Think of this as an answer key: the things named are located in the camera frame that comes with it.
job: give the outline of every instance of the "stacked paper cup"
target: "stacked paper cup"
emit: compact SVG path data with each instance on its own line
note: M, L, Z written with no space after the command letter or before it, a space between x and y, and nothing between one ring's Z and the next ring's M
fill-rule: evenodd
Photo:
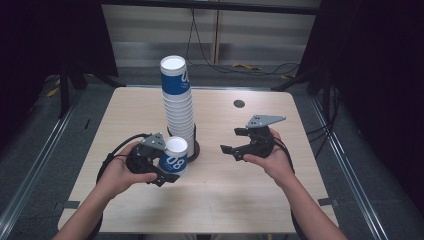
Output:
M172 136L187 141L187 157L195 153L195 124L190 81L184 58L168 56L160 62L162 96L168 118L168 131Z

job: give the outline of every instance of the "forearm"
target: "forearm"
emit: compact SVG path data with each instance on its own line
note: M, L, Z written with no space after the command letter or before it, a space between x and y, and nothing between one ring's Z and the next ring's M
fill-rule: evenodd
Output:
M308 239L346 239L294 175L277 184L283 189L293 214Z
M85 239L98 223L110 198L94 188L54 239Z

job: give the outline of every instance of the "gray carpet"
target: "gray carpet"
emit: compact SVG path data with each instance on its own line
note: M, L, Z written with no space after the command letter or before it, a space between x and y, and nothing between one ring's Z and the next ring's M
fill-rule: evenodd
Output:
M291 67L279 69L288 71ZM271 72L275 67L263 67ZM209 66L189 66L192 87L247 87L269 89L284 81L278 75L250 76L238 73L220 73ZM121 68L116 81L131 85L159 85L157 68ZM87 76L89 85L77 102L75 111L61 136L37 185L22 210L9 239L49 239L57 232L61 205L68 199L91 142L113 93L113 88L96 78ZM320 127L317 115L306 94L307 84L288 89L296 102L305 131ZM17 191L32 163L49 137L60 111L60 96L46 97L53 86L45 90L28 115L25 126L9 147L1 153L0 210L3 212ZM373 207L376 209L389 239L424 239L424 223L397 181L375 157L372 150L351 119L349 112L340 106L335 132ZM323 138L311 143L314 152ZM334 207L340 228L349 239L374 239L352 190L340 168L332 148L327 143L317 158L325 186ZM274 239L283 239L276 235ZM100 234L98 239L137 239L136 235Z

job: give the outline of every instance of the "wooden table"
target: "wooden table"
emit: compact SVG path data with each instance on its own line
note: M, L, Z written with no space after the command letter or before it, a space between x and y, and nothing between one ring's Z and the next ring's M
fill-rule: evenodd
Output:
M139 133L162 132L169 137L160 88L115 90L69 201L83 201L95 185L106 155ZM162 187L136 184L113 199L104 212L101 232L112 233L293 233L289 204L283 191L262 168L236 162L220 144L245 145L236 136L254 115L282 115L272 124L287 145L296 175L313 199L327 192L293 98L288 93L192 89L200 155L187 173ZM243 108L235 100L245 102ZM337 224L331 206L322 207ZM59 228L74 209L65 209Z

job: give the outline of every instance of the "human arm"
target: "human arm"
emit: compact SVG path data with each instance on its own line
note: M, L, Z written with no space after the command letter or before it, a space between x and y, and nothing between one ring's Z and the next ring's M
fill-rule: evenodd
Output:
M107 204L134 183L150 182L156 173L133 174L125 165L126 155L138 142L127 145L106 168L78 210L53 239L85 239L94 229Z
M271 133L280 139L275 130L271 129ZM283 150L275 146L265 159L251 154L246 154L243 158L262 167L284 191L292 212L308 239L346 239L343 232L321 210L295 176Z

